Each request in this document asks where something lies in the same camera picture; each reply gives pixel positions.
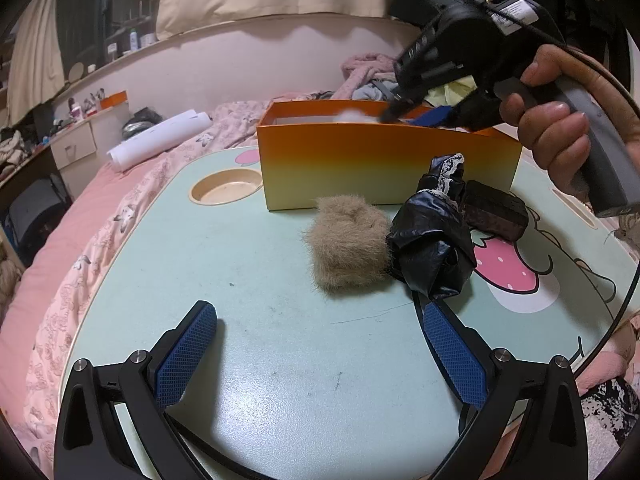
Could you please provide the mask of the person's right hand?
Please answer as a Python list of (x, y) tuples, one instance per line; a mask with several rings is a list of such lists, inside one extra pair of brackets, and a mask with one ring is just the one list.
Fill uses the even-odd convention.
[[(565, 75), (581, 84), (612, 120), (625, 143), (631, 160), (639, 162), (639, 118), (612, 84), (584, 63), (561, 49), (541, 46), (523, 75), (521, 82), (541, 86)], [(590, 152), (589, 122), (585, 114), (573, 113), (561, 102), (530, 108), (523, 99), (511, 94), (500, 105), (504, 122), (518, 129), (518, 140), (532, 151), (536, 164), (563, 193), (587, 198), (587, 191), (573, 184), (577, 171)]]

